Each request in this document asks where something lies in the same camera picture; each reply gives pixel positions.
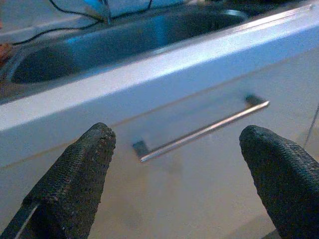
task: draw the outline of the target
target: black textured gripper pad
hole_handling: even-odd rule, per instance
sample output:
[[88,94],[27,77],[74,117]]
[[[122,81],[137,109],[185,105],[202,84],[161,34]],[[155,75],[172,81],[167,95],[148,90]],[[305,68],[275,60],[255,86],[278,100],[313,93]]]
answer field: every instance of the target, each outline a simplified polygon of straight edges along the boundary
[[114,132],[105,124],[92,126],[65,149],[25,197],[23,205],[39,202],[42,217],[55,228],[58,225],[62,238],[87,238],[115,142]]
[[284,239],[319,238],[319,164],[293,141],[250,125],[240,135],[257,193]]

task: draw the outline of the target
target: drawer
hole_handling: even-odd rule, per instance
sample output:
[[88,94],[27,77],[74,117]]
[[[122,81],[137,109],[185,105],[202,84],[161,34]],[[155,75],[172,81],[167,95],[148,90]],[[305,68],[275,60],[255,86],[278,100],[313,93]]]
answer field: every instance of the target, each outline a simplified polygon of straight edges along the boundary
[[[316,109],[315,63],[305,55],[235,79],[114,127],[117,148],[90,238],[260,239],[275,228],[241,155],[249,124],[305,142]],[[262,111],[140,163],[132,145],[149,149],[269,100]]]

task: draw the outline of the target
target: stainless steel sink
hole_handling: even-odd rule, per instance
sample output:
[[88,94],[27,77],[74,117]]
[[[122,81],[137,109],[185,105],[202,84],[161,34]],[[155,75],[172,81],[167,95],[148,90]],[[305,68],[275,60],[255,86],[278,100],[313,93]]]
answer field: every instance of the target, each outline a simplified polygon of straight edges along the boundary
[[17,54],[7,80],[18,84],[38,83],[112,66],[125,58],[246,19],[247,15],[239,11],[197,6],[140,14],[113,27],[26,47]]
[[180,47],[183,43],[174,43],[246,19],[237,10],[182,5],[23,46],[0,71],[0,104]]

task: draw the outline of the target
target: kitchen counter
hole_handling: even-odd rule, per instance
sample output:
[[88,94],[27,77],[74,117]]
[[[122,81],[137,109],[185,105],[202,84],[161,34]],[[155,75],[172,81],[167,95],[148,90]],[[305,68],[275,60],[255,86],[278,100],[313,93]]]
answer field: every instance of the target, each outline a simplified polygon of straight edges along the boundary
[[[206,34],[169,51],[2,104],[0,166],[68,143],[95,122],[117,125],[317,47],[319,8],[316,1],[310,3],[315,6],[291,15],[280,13],[277,20],[274,15]],[[34,135],[38,140],[29,145]]]

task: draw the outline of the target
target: metal bar handle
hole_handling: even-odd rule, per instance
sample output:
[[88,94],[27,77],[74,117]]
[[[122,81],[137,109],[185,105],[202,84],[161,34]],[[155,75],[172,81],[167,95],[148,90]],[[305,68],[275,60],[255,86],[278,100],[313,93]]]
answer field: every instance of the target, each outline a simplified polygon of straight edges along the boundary
[[158,148],[153,150],[148,150],[144,141],[139,141],[133,145],[135,152],[137,153],[138,157],[140,158],[141,162],[145,162],[151,158],[155,158],[159,155],[172,151],[178,147],[181,147],[199,137],[202,137],[210,132],[213,132],[221,127],[224,127],[230,123],[235,122],[247,115],[255,113],[269,105],[269,101],[266,101],[260,97],[255,95],[250,95],[245,99],[246,103],[249,104],[249,108],[246,108],[240,112],[236,112],[233,115],[226,117],[222,120],[214,122],[213,124],[207,125],[203,128],[197,129],[189,134],[186,134],[180,138],[177,138],[167,144],[164,144]]

